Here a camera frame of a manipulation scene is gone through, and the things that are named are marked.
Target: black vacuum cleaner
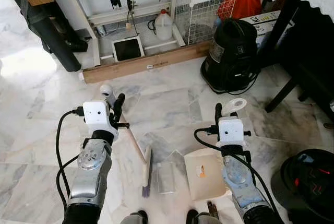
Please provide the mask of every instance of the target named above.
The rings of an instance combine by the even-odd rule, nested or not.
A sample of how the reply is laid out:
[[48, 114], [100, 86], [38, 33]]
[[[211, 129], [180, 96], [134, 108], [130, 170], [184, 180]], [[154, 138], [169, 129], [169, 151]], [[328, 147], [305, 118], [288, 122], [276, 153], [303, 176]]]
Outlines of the black vacuum cleaner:
[[217, 93], [247, 91], [255, 82], [260, 69], [256, 63], [257, 31], [243, 20], [226, 19], [216, 29], [209, 56], [200, 72]]

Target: cardboard box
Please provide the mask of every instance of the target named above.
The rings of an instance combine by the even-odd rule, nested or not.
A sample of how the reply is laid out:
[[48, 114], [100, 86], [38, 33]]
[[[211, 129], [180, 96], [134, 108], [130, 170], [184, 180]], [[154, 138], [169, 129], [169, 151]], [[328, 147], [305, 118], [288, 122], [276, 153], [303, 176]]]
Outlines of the cardboard box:
[[[269, 35], [280, 15], [281, 11], [272, 11], [266, 14], [255, 15], [247, 18], [243, 18], [241, 20], [247, 21], [251, 23], [257, 31], [257, 38], [256, 44], [258, 50], [261, 49], [265, 42], [268, 40]], [[286, 29], [284, 30], [281, 38], [279, 39], [277, 45], [279, 45], [282, 39], [285, 37], [287, 31], [294, 26], [293, 21], [290, 20], [290, 23], [287, 25]]]

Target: white container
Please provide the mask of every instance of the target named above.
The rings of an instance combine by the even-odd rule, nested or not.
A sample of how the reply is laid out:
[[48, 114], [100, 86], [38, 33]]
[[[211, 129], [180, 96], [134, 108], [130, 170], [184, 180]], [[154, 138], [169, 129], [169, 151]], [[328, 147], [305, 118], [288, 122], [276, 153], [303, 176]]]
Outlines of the white container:
[[157, 37], [160, 40], [168, 40], [172, 37], [172, 18], [162, 9], [155, 21]]
[[228, 188], [222, 176], [222, 159], [216, 150], [196, 150], [185, 155], [184, 161], [192, 200], [214, 199], [226, 193]]

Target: marble floor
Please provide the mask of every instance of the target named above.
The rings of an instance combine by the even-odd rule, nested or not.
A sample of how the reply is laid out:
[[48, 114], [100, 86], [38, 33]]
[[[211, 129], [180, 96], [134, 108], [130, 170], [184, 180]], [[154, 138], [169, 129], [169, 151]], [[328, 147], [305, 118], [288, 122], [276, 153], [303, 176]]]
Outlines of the marble floor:
[[[79, 56], [79, 61], [87, 61]], [[153, 147], [151, 195], [141, 197], [141, 165], [125, 131], [113, 145], [112, 168], [100, 224], [117, 224], [128, 214], [145, 209], [150, 223], [185, 223], [190, 208], [207, 211], [205, 201], [192, 201], [184, 155], [203, 146], [194, 129], [214, 119], [217, 95], [199, 73], [203, 58], [108, 80], [114, 93], [126, 95], [124, 116], [144, 148]], [[252, 89], [241, 95], [247, 106], [239, 112], [253, 166], [270, 188], [271, 175], [289, 156], [307, 148], [334, 151], [334, 131], [323, 127], [327, 117], [312, 100], [301, 103], [294, 89], [272, 113], [264, 106], [289, 80], [280, 66], [262, 70]], [[84, 84], [43, 51], [12, 0], [0, 2], [0, 224], [61, 223], [63, 210], [55, 186], [58, 170], [55, 135], [59, 117], [91, 99], [101, 99], [102, 83]], [[69, 116], [61, 134], [61, 154], [68, 160], [79, 153], [88, 136], [81, 118]], [[157, 163], [173, 162], [175, 192], [159, 194]], [[66, 169], [70, 181], [75, 164]], [[224, 224], [242, 223], [231, 195], [214, 199]], [[285, 210], [277, 204], [285, 223]]]

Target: black shoe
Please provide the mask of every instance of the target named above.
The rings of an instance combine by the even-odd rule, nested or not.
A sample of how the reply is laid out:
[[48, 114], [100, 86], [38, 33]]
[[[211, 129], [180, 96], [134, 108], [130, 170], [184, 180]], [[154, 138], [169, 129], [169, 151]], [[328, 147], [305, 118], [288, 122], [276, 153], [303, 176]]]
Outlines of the black shoe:
[[195, 217], [198, 215], [198, 211], [191, 209], [189, 210], [188, 214], [187, 214], [187, 220], [186, 220], [186, 224], [195, 224], [195, 222], [193, 222], [193, 220], [195, 219]]
[[139, 210], [138, 213], [143, 217], [144, 221], [142, 224], [148, 224], [147, 213], [144, 210]]

